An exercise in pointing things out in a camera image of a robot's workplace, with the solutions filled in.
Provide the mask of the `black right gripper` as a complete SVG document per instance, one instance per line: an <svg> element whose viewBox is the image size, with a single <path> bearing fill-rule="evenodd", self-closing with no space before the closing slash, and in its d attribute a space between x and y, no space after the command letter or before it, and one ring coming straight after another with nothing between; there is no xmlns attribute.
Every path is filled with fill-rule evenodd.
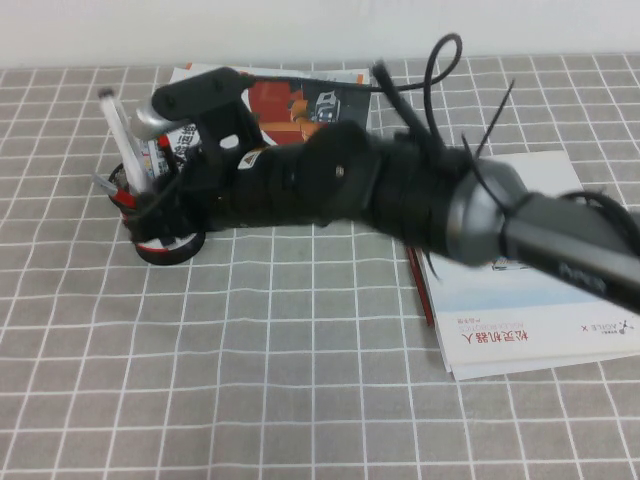
<svg viewBox="0 0 640 480"><path fill-rule="evenodd" d="M281 225L282 162L283 149L272 146L247 152L221 172L200 148L173 152L151 193L135 197L130 240L183 240L199 232Z"/></svg>

